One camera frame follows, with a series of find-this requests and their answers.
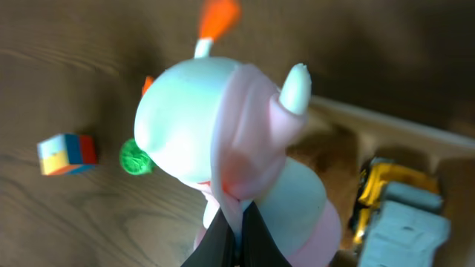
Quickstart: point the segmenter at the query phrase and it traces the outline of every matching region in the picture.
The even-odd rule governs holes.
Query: green ball
[[[145,151],[140,150],[135,139],[129,139],[120,149],[120,165],[132,175],[150,174],[154,163]]]

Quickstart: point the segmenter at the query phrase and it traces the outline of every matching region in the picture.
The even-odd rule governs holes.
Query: cube
[[[58,134],[38,144],[43,175],[78,174],[97,164],[92,137]]]

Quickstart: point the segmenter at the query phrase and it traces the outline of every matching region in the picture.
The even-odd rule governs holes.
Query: yellow cube face
[[[67,151],[60,151],[46,159],[41,159],[42,174],[51,175],[69,166]]]

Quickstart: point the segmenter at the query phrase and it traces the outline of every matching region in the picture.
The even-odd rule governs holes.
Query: plush toy ear
[[[150,88],[151,84],[154,83],[154,78],[147,76],[145,78],[145,84],[142,87],[142,96],[147,92],[147,90]]]
[[[200,23],[200,39],[194,57],[209,56],[213,43],[240,18],[240,5],[235,0],[206,0]]]

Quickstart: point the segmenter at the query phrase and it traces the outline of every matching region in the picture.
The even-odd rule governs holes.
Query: pastel plush toy
[[[243,211],[254,201],[292,266],[325,266],[341,238],[338,215],[318,176],[285,155],[306,123],[309,73],[297,64],[279,89],[254,65],[209,56],[239,14],[232,0],[207,3],[194,59],[145,86],[135,140],[208,200],[195,245],[219,208],[239,242]]]

